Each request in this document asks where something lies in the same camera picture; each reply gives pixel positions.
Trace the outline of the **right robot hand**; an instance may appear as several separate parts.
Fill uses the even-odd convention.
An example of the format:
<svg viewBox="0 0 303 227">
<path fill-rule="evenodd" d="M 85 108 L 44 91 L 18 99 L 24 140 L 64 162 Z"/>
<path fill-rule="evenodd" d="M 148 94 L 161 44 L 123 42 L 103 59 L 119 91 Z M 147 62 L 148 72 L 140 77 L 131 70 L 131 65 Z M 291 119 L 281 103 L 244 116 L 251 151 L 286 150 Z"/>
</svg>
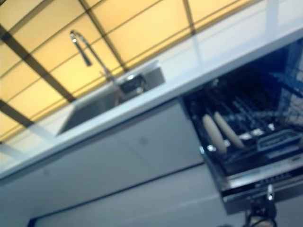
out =
<svg viewBox="0 0 303 227">
<path fill-rule="evenodd" d="M 256 198 L 250 203 L 250 209 L 245 214 L 244 227 L 277 227 L 277 208 L 275 192 L 272 184 L 267 186 L 266 195 Z"/>
</svg>

